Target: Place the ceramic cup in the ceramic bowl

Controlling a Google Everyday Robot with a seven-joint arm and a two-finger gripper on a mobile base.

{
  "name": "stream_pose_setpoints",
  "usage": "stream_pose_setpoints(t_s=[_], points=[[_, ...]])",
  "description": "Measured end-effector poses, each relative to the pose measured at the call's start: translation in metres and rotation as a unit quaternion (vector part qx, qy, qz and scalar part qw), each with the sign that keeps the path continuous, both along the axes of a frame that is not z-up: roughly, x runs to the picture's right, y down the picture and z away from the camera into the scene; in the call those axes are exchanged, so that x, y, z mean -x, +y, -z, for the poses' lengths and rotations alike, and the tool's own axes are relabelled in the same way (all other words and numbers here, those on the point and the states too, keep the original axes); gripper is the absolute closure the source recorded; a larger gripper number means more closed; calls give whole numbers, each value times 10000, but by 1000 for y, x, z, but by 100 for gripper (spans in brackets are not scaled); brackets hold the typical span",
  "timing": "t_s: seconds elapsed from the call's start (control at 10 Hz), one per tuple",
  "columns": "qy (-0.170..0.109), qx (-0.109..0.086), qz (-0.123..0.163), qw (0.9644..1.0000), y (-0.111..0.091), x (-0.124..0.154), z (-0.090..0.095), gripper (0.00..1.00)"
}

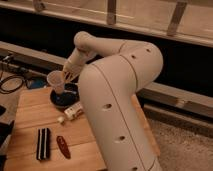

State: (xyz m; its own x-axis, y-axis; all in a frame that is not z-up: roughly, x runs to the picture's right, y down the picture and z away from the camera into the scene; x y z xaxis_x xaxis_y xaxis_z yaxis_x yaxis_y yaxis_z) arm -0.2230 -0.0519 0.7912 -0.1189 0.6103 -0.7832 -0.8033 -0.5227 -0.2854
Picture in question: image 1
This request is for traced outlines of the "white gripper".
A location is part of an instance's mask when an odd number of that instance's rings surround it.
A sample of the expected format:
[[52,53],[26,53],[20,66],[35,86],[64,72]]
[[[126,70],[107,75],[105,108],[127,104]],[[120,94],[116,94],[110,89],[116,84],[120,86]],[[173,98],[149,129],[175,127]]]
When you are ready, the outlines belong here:
[[92,60],[96,56],[93,51],[84,52],[75,48],[72,54],[66,60],[63,70],[62,77],[64,80],[68,79],[68,83],[72,82],[79,76],[79,73],[83,69],[84,65]]

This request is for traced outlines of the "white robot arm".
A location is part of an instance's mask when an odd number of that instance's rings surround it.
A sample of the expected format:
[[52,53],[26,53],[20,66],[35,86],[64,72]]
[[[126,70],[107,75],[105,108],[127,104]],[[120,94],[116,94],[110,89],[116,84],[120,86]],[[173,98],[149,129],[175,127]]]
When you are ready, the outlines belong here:
[[80,102],[108,171],[162,171],[131,97],[163,67],[149,42],[95,37],[81,31],[63,70],[78,80]]

